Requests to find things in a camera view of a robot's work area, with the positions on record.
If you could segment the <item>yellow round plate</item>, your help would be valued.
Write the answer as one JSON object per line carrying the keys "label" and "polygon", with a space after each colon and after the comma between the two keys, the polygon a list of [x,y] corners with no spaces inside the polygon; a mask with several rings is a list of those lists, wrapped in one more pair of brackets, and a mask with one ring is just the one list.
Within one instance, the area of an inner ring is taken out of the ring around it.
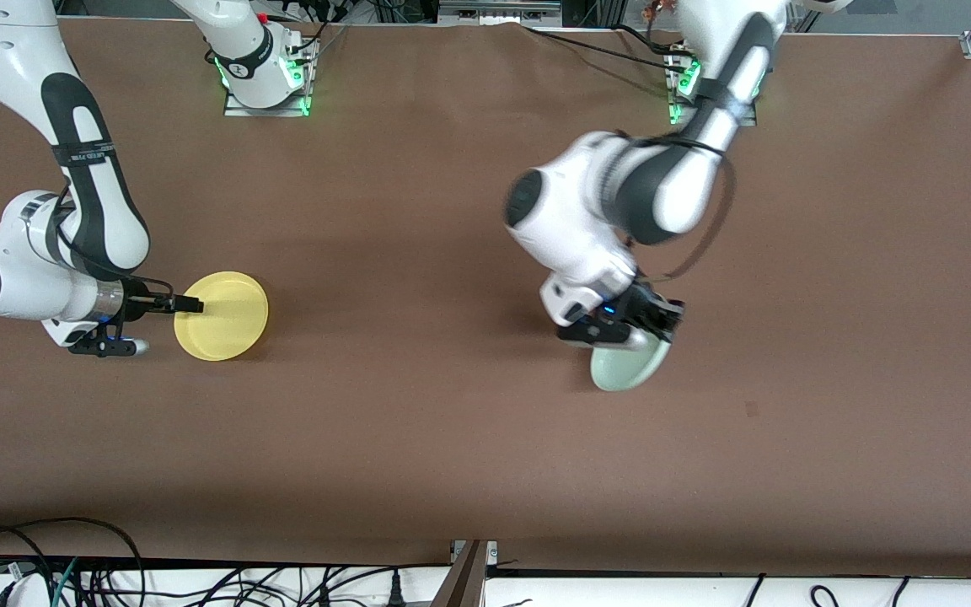
{"label": "yellow round plate", "polygon": [[261,338],[269,316],[265,289],[253,277],[236,271],[208,274],[185,295],[199,299],[199,314],[174,316],[174,338],[192,357],[206,362],[231,360]]}

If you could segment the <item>pale green round plate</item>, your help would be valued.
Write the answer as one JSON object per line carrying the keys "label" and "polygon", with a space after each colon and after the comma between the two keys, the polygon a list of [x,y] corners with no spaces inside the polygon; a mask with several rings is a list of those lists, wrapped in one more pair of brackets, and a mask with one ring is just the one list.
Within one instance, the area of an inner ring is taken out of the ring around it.
{"label": "pale green round plate", "polygon": [[594,346],[591,380],[606,392],[640,387],[662,366],[671,346],[670,341],[647,335],[623,346]]}

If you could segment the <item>brown table mat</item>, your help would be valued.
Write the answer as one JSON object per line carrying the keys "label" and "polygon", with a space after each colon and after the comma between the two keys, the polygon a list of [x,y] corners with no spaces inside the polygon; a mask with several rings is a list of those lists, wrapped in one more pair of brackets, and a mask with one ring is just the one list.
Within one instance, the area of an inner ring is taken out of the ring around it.
{"label": "brown table mat", "polygon": [[971,576],[971,59],[790,35],[662,368],[596,389],[509,185],[662,76],[492,27],[351,27],[305,118],[231,118],[196,27],[65,19],[178,288],[267,291],[245,355],[140,357],[0,319],[0,525],[89,516],[147,557]]}

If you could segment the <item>white shelf board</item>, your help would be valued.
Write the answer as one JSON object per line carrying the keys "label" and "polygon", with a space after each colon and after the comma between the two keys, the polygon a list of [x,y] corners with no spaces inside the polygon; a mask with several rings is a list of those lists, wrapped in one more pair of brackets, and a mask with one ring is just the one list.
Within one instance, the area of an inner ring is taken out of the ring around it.
{"label": "white shelf board", "polygon": [[[324,570],[116,570],[66,587],[58,607],[307,607]],[[483,607],[971,607],[950,577],[518,577],[486,581]]]}

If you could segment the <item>aluminium profile beam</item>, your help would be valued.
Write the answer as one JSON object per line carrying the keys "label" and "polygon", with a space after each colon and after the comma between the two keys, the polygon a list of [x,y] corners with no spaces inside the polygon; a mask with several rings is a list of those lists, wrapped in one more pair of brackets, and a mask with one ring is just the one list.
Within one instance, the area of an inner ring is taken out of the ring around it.
{"label": "aluminium profile beam", "polygon": [[486,546],[489,540],[467,540],[459,559],[448,569],[429,607],[483,607]]}

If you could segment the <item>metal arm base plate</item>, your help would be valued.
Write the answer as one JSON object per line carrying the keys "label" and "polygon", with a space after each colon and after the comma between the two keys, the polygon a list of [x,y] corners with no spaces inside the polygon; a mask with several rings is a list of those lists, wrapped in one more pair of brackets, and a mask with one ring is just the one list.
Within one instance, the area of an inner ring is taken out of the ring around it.
{"label": "metal arm base plate", "polygon": [[248,72],[240,62],[215,56],[226,89],[227,116],[311,115],[319,42],[286,31],[265,61]]}
{"label": "metal arm base plate", "polygon": [[694,118],[699,99],[723,91],[715,79],[705,76],[704,65],[682,40],[668,46],[669,54],[663,57],[666,76],[667,102],[670,126],[685,126]]}

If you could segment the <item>aluminium frame bar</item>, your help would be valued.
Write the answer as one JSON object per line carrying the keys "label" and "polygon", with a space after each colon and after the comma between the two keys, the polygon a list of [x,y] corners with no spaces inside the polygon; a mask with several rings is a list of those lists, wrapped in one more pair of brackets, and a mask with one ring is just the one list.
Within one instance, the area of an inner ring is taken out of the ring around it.
{"label": "aluminium frame bar", "polygon": [[439,24],[563,26],[561,0],[437,0]]}

